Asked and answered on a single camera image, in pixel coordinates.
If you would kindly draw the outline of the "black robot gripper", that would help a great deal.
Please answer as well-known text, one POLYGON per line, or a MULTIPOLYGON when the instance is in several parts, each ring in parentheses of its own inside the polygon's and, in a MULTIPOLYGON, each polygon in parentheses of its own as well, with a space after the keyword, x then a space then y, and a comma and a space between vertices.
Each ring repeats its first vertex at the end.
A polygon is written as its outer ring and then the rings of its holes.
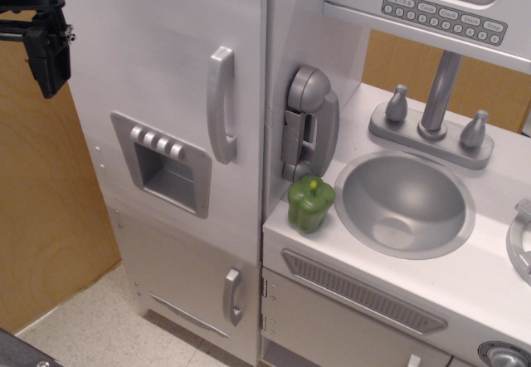
POLYGON ((62 12, 65 5, 65 0, 1 0, 1 14, 36 13, 30 22, 2 19, 1 40, 22 42, 25 37, 29 66, 45 99, 54 97, 71 77, 74 34, 62 12))

